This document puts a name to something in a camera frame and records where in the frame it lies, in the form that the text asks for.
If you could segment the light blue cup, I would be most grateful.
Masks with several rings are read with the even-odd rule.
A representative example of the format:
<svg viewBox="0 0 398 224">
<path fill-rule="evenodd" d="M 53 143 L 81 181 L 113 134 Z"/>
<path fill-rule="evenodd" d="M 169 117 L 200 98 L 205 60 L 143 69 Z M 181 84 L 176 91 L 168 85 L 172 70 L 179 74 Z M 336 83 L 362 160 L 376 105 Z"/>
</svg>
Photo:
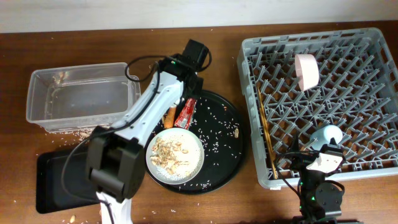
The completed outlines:
<svg viewBox="0 0 398 224">
<path fill-rule="evenodd" d="M 336 143 L 340 143 L 343 139 L 342 130 L 335 125 L 327 125 L 318 129 L 310 136 L 310 140 L 315 139 L 315 142 L 312 144 L 312 149 L 319 151 L 324 144 L 330 143 L 331 138 L 333 138 Z"/>
</svg>

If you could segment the red snack wrapper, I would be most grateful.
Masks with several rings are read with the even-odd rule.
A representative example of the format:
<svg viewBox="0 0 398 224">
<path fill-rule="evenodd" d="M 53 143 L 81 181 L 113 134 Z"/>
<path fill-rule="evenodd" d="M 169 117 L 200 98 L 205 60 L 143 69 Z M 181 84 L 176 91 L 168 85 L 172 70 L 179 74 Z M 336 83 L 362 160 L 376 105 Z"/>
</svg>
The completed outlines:
<svg viewBox="0 0 398 224">
<path fill-rule="evenodd" d="M 185 103 L 185 106 L 181 110 L 179 116 L 174 122 L 174 126 L 177 128 L 189 129 L 193 114 L 195 112 L 197 100 L 193 98 L 189 98 Z"/>
</svg>

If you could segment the orange carrot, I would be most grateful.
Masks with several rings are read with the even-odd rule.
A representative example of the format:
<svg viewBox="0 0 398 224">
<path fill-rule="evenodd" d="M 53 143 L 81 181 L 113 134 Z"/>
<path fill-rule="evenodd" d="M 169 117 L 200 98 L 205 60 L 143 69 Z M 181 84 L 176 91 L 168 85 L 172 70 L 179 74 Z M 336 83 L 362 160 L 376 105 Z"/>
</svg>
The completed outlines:
<svg viewBox="0 0 398 224">
<path fill-rule="evenodd" d="M 176 106 L 171 106 L 169 108 L 169 110 L 166 114 L 166 117 L 164 118 L 164 128 L 165 129 L 169 129 L 169 128 L 173 127 L 176 109 L 177 109 Z"/>
</svg>

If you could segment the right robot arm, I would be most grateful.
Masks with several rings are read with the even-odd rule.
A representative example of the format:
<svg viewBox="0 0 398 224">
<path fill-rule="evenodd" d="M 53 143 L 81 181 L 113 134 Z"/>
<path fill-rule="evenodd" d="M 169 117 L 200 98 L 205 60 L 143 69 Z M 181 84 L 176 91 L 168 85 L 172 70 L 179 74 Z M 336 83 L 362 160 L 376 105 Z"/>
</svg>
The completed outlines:
<svg viewBox="0 0 398 224">
<path fill-rule="evenodd" d="M 341 204 L 345 187 L 327 177 L 336 173 L 346 160 L 342 149 L 334 138 L 318 151 L 302 151 L 299 136 L 295 135 L 292 144 L 285 153 L 274 159 L 274 164 L 281 159 L 292 161 L 289 169 L 299 173 L 296 187 L 292 187 L 281 173 L 279 177 L 297 195 L 301 215 L 292 218 L 292 223 L 337 223 L 342 214 Z"/>
</svg>

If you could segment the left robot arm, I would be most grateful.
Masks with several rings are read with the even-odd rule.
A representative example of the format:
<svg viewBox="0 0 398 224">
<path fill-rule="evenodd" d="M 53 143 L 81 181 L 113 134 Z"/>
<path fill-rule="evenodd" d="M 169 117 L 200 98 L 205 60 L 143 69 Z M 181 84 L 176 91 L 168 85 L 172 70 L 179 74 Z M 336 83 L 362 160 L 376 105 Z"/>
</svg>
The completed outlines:
<svg viewBox="0 0 398 224">
<path fill-rule="evenodd" d="M 146 172 L 144 146 L 161 117 L 182 98 L 200 96 L 203 79 L 198 73 L 212 61 L 204 44 L 190 39 L 180 54 L 155 55 L 147 75 L 150 84 L 133 107 L 109 128 L 95 127 L 72 151 L 87 148 L 86 178 L 99 203 L 102 223 L 131 223 L 132 197 Z"/>
</svg>

